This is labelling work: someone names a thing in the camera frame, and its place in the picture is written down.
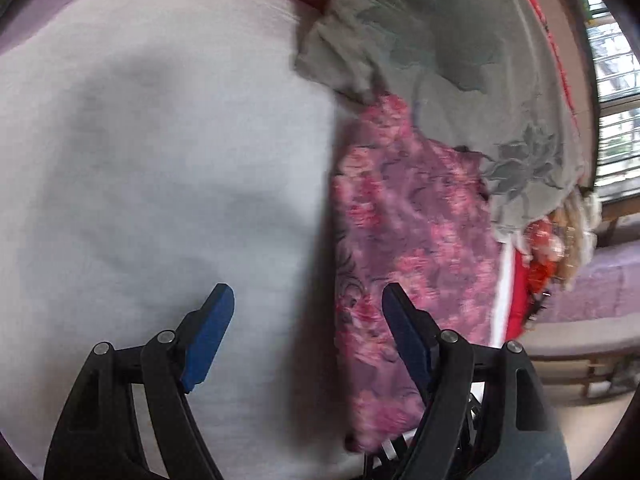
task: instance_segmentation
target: blue gripper pad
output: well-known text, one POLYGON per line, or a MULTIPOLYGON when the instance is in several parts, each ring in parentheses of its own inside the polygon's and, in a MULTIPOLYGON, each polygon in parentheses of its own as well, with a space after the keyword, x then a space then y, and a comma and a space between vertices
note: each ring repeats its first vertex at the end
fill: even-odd
POLYGON ((416 310, 398 283, 390 283, 382 292, 382 313, 409 375, 426 394, 438 366, 438 326, 428 313, 416 310))
POLYGON ((234 292, 219 283, 199 310, 188 313, 176 330, 177 347, 184 352, 180 382, 185 393, 207 377, 220 342, 234 314, 234 292))

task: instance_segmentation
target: white fabric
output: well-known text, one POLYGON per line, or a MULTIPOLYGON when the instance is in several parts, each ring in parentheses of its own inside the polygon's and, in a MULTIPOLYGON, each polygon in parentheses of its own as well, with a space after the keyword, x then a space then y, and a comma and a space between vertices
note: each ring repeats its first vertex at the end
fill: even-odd
POLYGON ((500 253, 500 274, 498 275, 497 291, 495 294, 494 310, 491 318, 490 346, 500 348, 504 344, 507 324, 511 312, 511 298, 513 297, 513 273, 515 266, 515 252, 511 240, 502 244, 500 253))
POLYGON ((236 314, 189 402, 225 478, 361 469, 333 344, 341 128, 290 66, 298 12, 78 0, 0 57, 0 430, 37 474, 94 343, 144 344, 216 282, 236 314))

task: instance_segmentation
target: floor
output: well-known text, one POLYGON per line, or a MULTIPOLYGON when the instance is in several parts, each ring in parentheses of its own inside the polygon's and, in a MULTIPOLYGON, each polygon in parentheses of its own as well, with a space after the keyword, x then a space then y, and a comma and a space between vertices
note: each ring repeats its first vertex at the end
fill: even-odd
POLYGON ((556 407, 572 478, 578 478, 602 450, 632 397, 633 393, 629 393, 603 404, 556 407))

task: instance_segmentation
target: gray blanket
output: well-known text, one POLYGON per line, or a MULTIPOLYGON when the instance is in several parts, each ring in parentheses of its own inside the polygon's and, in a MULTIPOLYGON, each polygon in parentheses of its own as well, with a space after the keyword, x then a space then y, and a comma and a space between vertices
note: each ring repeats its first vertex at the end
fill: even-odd
POLYGON ((364 102, 397 94, 425 136, 483 153, 498 238, 555 209, 582 171, 528 0, 333 0, 297 66, 364 102))

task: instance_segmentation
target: pink floral fabric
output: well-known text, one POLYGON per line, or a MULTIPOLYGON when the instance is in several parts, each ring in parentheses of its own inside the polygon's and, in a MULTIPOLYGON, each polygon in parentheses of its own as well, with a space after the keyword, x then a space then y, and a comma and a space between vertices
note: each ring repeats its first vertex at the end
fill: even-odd
POLYGON ((441 328, 486 344, 498 275, 479 157, 414 131, 401 98, 364 112, 333 178, 336 344, 348 375, 353 450, 415 428, 424 405, 382 315, 398 282, 441 328))

